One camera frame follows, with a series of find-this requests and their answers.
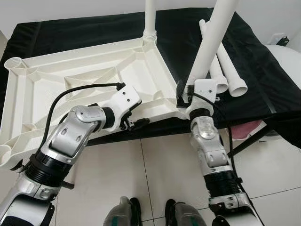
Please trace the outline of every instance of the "tile grout line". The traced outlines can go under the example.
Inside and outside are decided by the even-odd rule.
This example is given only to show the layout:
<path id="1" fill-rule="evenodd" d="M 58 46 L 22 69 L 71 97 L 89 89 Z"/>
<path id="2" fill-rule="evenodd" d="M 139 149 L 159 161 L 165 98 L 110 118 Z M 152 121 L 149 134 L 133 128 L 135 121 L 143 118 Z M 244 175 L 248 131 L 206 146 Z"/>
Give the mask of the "tile grout line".
<path id="1" fill-rule="evenodd" d="M 205 207 L 205 208 L 196 209 L 196 210 L 197 210 L 197 211 L 199 211 L 199 210 L 206 210 L 206 209 L 208 209 L 208 208 L 209 208 L 209 207 Z M 165 217 L 163 216 L 163 217 L 148 219 L 148 220 L 144 220 L 144 221 L 157 220 L 157 219 L 161 219 L 161 218 L 165 218 Z"/>
<path id="2" fill-rule="evenodd" d="M 298 187 L 295 187 L 295 188 L 291 188 L 291 189 L 287 189 L 287 190 L 283 190 L 283 191 L 280 191 L 280 192 L 274 192 L 274 193 L 270 193 L 270 194 L 264 194 L 264 195 L 257 196 L 257 197 L 254 197 L 254 198 L 250 198 L 250 199 L 257 199 L 257 198 L 261 198 L 261 197 L 265 197 L 265 196 L 269 196 L 269 195 L 273 195 L 273 194 L 279 194 L 279 193 L 282 193 L 282 192 L 288 192 L 288 191 L 296 190 L 298 188 L 301 188 L 301 186 L 298 186 Z"/>
<path id="3" fill-rule="evenodd" d="M 154 223 L 154 213 L 153 213 L 153 211 L 152 211 L 152 204 L 151 204 L 151 194 L 150 194 L 149 180 L 147 179 L 146 166 L 145 166 L 145 160 L 144 160 L 144 154 L 143 154 L 143 148 L 142 148 L 142 141 L 141 141 L 141 139 L 140 139 L 140 146 L 141 146 L 141 152 L 142 152 L 142 158 L 143 158 L 143 164 L 144 164 L 144 172 L 145 172 L 145 177 L 146 177 L 147 190 L 148 190 L 148 192 L 149 192 L 151 215 L 152 215 L 152 220 L 153 220 L 153 223 Z"/>

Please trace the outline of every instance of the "white pole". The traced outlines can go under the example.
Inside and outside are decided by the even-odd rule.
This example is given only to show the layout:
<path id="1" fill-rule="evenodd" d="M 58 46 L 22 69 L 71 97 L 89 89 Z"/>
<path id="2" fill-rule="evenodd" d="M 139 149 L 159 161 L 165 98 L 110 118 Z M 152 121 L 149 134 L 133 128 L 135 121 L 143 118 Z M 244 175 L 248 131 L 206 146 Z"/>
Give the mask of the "white pole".
<path id="1" fill-rule="evenodd" d="M 217 50 L 217 57 L 228 80 L 229 93 L 231 94 L 231 96 L 239 97 L 241 95 L 244 95 L 248 91 L 248 87 L 245 81 L 241 79 L 239 74 L 237 73 L 237 70 L 231 61 L 231 58 L 229 57 L 222 43 Z"/>
<path id="2" fill-rule="evenodd" d="M 202 37 L 204 37 L 206 33 L 206 22 L 205 20 L 199 21 L 199 27 L 201 29 Z M 228 82 L 225 76 L 222 74 L 222 69 L 220 63 L 218 62 L 217 56 L 215 54 L 213 61 L 209 68 L 210 77 L 216 81 L 217 83 L 217 91 L 216 93 L 223 93 L 228 89 Z"/>
<path id="3" fill-rule="evenodd" d="M 145 28 L 143 32 L 143 40 L 146 42 L 155 41 L 157 39 L 156 32 L 156 10 L 154 0 L 145 0 Z"/>
<path id="4" fill-rule="evenodd" d="M 238 0 L 217 0 L 210 18 L 210 26 L 203 37 L 185 87 L 193 85 L 196 79 L 206 77 L 237 4 Z"/>

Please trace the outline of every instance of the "floor tile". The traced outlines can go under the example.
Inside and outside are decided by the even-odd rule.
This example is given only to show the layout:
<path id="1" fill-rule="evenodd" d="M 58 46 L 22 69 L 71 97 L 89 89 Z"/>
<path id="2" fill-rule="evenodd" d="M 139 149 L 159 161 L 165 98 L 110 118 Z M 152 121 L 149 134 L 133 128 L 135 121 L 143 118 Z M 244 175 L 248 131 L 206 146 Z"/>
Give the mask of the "floor tile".
<path id="1" fill-rule="evenodd" d="M 301 188 L 252 201 L 265 226 L 300 226 Z"/>
<path id="2" fill-rule="evenodd" d="M 102 225 L 121 196 L 137 197 L 152 219 L 140 140 L 87 147 L 59 195 L 56 226 Z"/>
<path id="3" fill-rule="evenodd" d="M 209 208 L 206 208 L 206 209 L 203 209 L 203 210 L 199 210 L 198 212 L 200 213 L 200 215 L 204 219 L 204 221 L 207 224 L 207 226 L 211 226 L 212 225 L 212 221 L 215 218 L 214 213 Z"/>
<path id="4" fill-rule="evenodd" d="M 154 219 L 154 223 L 155 226 L 165 226 L 165 218 Z"/>
<path id="5" fill-rule="evenodd" d="M 301 185 L 301 155 L 285 141 L 255 143 L 235 156 L 239 177 L 250 198 Z"/>
<path id="6" fill-rule="evenodd" d="M 154 226 L 154 220 L 147 220 L 142 222 L 142 226 Z"/>
<path id="7" fill-rule="evenodd" d="M 208 207 L 208 191 L 189 134 L 143 139 L 142 147 L 154 218 L 164 216 L 168 199 L 196 209 Z"/>

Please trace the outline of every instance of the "black cloth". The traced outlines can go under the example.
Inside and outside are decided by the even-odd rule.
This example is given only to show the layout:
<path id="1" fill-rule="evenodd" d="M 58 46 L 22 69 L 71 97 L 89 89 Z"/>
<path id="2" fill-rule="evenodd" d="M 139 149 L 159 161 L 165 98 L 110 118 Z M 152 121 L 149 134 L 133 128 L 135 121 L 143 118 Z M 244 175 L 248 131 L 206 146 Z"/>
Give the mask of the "black cloth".
<path id="1" fill-rule="evenodd" d="M 157 47 L 176 82 L 186 82 L 201 41 L 198 22 L 209 20 L 211 8 L 184 8 L 157 11 Z M 11 57 L 34 57 L 60 51 L 84 48 L 142 36 L 144 13 L 97 16 L 18 24 L 8 41 L 0 62 L 0 100 L 5 97 L 5 80 L 8 72 L 4 62 Z M 218 94 L 217 105 L 225 112 L 231 125 L 258 119 L 270 119 L 280 135 L 296 145 L 301 131 L 292 138 L 282 122 L 301 118 L 301 92 L 284 72 L 277 60 L 256 38 L 249 25 L 235 13 L 227 29 L 223 44 L 238 74 L 248 85 L 248 92 L 241 97 L 231 97 L 228 92 Z M 214 122 L 224 128 L 225 122 L 217 111 Z M 153 137 L 189 132 L 189 122 L 171 118 L 155 122 L 133 132 L 120 132 L 89 144 L 107 143 L 143 137 Z"/>

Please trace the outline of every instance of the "pink object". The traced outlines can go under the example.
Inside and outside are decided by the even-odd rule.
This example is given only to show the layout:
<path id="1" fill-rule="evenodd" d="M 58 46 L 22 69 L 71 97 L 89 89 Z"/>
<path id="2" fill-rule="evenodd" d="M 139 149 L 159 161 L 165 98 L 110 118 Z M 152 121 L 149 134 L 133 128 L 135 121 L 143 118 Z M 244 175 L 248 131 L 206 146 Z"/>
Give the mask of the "pink object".
<path id="1" fill-rule="evenodd" d="M 261 122 L 262 120 L 257 120 L 231 127 L 232 138 L 235 140 L 247 139 L 249 134 L 256 129 Z"/>

